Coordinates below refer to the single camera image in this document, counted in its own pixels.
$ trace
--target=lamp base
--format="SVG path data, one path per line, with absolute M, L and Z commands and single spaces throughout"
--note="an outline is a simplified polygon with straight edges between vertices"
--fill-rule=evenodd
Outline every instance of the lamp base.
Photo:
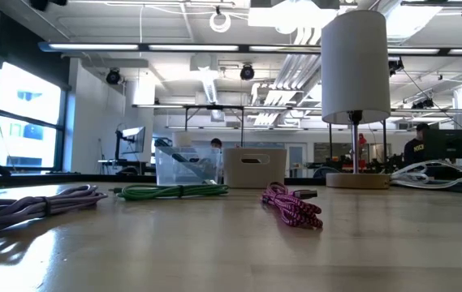
M 387 174 L 326 174 L 327 187 L 385 190 L 390 187 Z

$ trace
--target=exposed ceiling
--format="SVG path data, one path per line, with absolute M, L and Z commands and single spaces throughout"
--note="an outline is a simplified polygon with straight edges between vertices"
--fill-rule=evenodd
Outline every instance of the exposed ceiling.
M 231 17 L 231 27 L 227 32 L 215 32 L 209 26 L 210 15 L 197 14 L 211 12 L 212 7 L 160 6 L 160 9 L 167 10 L 170 12 L 168 13 L 151 7 L 140 10 L 135 6 L 108 6 L 69 0 L 69 4 L 65 7 L 51 5 L 47 12 L 40 13 L 32 10 L 27 2 L 28 0 L 0 0 L 0 10 L 49 41 L 291 44 L 296 37 L 295 33 L 283 35 L 276 32 L 274 28 L 249 27 L 247 20 L 236 17 Z M 357 2 L 359 8 L 367 8 L 376 1 L 358 0 Z M 378 2 L 378 6 L 394 5 L 398 2 L 398 0 L 382 0 Z M 248 12 L 249 0 L 239 0 L 234 3 L 234 9 L 222 8 L 222 10 L 243 14 Z M 462 17 L 446 15 L 458 14 L 461 11 L 462 8 L 444 8 L 422 30 L 402 45 L 462 45 Z M 193 96 L 195 92 L 203 91 L 199 80 L 188 78 L 191 56 L 192 54 L 118 53 L 93 54 L 91 58 L 147 59 L 163 84 L 164 90 L 159 91 L 157 95 L 161 98 L 174 98 Z M 256 79 L 275 79 L 285 57 L 268 54 L 217 54 L 218 68 L 225 68 L 225 72 L 220 72 L 216 87 L 218 91 L 250 92 L 253 82 L 240 80 L 241 66 L 250 62 L 256 72 Z M 422 89 L 441 89 L 436 94 L 438 98 L 436 102 L 439 105 L 443 103 L 448 105 L 452 96 L 449 90 L 462 84 L 449 81 L 449 79 L 462 80 L 462 58 L 409 57 L 404 58 L 403 61 L 410 77 Z M 123 73 L 138 75 L 135 69 L 128 69 Z M 440 74 L 443 75 L 443 80 L 438 80 Z M 402 72 L 391 77 L 392 104 L 398 105 L 404 98 L 420 92 L 410 81 Z

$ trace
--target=person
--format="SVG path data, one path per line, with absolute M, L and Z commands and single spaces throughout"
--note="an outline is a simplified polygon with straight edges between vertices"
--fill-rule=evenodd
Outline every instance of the person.
M 424 157 L 424 132 L 429 130 L 429 125 L 420 123 L 417 125 L 417 137 L 406 143 L 404 147 L 404 164 L 411 165 L 425 161 Z
M 218 138 L 214 138 L 211 140 L 211 147 L 222 149 L 222 141 Z

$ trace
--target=wooden tabletop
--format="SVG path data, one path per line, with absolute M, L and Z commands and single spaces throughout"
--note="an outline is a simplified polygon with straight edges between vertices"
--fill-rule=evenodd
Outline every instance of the wooden tabletop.
M 111 195 L 1 232 L 0 291 L 462 290 L 462 194 L 317 191 L 310 202 L 323 210 L 323 230 L 284 225 L 260 191 L 142 202 Z

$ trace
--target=pink braided cable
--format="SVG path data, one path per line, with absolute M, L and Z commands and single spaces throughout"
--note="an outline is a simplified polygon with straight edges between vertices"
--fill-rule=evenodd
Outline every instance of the pink braided cable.
M 287 187 L 279 182 L 273 182 L 266 188 L 261 201 L 278 207 L 281 219 L 289 226 L 310 225 L 322 228 L 322 221 L 317 218 L 321 209 L 296 198 L 293 192 L 289 193 Z

